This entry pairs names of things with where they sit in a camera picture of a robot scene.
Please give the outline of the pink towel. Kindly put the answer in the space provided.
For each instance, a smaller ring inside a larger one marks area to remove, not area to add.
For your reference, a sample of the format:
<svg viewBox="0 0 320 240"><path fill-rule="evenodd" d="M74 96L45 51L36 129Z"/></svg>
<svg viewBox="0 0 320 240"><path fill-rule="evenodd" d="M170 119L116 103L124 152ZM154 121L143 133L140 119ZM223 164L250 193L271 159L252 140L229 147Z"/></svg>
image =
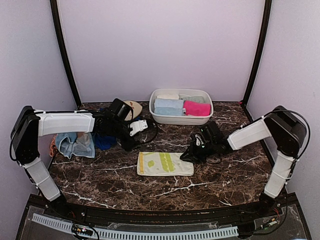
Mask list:
<svg viewBox="0 0 320 240"><path fill-rule="evenodd" d="M211 105L209 103L198 103L186 100L183 103L183 108L187 116L205 117L211 114Z"/></svg>

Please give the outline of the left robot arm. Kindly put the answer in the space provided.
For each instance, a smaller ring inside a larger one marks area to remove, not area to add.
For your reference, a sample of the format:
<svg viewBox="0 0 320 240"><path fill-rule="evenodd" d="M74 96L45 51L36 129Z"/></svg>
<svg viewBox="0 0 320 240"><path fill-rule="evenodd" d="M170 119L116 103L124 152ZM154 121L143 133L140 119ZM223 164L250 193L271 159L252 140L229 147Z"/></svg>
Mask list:
<svg viewBox="0 0 320 240"><path fill-rule="evenodd" d="M115 137L126 151L139 142L135 135L148 124L131 117L133 108L116 98L103 110L37 110L30 105L21 109L10 134L10 158L20 165L43 197L51 203L51 210L60 218L67 218L70 206L42 160L42 139L63 133L94 133Z"/></svg>

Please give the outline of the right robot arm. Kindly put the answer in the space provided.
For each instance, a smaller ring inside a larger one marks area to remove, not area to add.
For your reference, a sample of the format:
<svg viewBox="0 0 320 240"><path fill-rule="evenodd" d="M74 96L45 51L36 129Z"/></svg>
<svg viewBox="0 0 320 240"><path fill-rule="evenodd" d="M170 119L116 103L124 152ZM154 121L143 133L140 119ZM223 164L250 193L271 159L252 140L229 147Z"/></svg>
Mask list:
<svg viewBox="0 0 320 240"><path fill-rule="evenodd" d="M199 132L190 135L190 143L180 159L202 164L209 157L225 156L256 142L273 142L271 152L273 167L264 187L262 201L255 205L255 213L266 217L275 208L276 199L292 178L297 162L307 150L311 139L311 127L300 113L282 105L256 120L224 135L215 121L200 126Z"/></svg>

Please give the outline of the yellow green patterned towel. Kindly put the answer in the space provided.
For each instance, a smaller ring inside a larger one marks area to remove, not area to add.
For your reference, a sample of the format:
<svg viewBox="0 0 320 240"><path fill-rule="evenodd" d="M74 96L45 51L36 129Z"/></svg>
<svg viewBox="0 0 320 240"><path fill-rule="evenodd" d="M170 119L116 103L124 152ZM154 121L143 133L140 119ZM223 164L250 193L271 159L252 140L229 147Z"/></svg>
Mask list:
<svg viewBox="0 0 320 240"><path fill-rule="evenodd" d="M180 159L182 152L139 152L137 174L149 177L193 176L194 165Z"/></svg>

